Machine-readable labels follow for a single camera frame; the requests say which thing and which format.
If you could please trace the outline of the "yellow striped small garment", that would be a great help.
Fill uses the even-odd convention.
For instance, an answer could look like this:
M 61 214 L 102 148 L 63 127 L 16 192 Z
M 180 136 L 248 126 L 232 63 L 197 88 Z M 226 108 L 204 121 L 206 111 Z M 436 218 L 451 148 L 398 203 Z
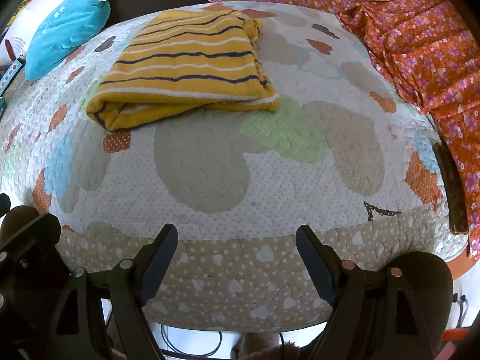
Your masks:
M 170 10 L 124 48 L 86 105 L 115 132 L 206 107 L 275 111 L 280 95 L 257 52 L 263 24 L 240 10 Z

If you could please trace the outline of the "white quilted heart-pattern mat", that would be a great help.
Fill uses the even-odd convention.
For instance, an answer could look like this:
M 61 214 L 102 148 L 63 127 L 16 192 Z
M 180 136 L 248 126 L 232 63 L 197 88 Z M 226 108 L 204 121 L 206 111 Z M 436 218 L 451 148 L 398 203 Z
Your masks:
M 264 31 L 277 111 L 196 110 L 109 133 L 86 104 L 149 22 L 103 30 L 41 80 L 4 94 L 1 191 L 55 215 L 71 268 L 112 268 L 179 236 L 148 320 L 178 328 L 288 331 L 326 321 L 295 246 L 306 224 L 344 259 L 376 271 L 411 251 L 446 261 L 451 230 L 429 118 L 403 102 L 360 41 L 329 14 L 242 3 Z

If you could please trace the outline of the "turquoise pillow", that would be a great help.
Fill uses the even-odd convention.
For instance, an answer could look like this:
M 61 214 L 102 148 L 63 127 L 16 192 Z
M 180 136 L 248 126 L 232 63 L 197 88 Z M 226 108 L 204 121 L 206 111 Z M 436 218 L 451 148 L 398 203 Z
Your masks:
M 38 80 L 95 37 L 111 12 L 107 0 L 64 0 L 41 22 L 30 41 L 24 74 Z

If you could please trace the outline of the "red floral fabric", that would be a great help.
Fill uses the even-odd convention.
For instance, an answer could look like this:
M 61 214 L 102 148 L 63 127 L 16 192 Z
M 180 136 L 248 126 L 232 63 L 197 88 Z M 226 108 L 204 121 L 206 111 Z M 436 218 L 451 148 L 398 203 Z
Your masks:
M 469 254 L 479 257 L 479 43 L 449 0 L 281 2 L 335 14 L 406 102 L 432 116 L 465 191 Z

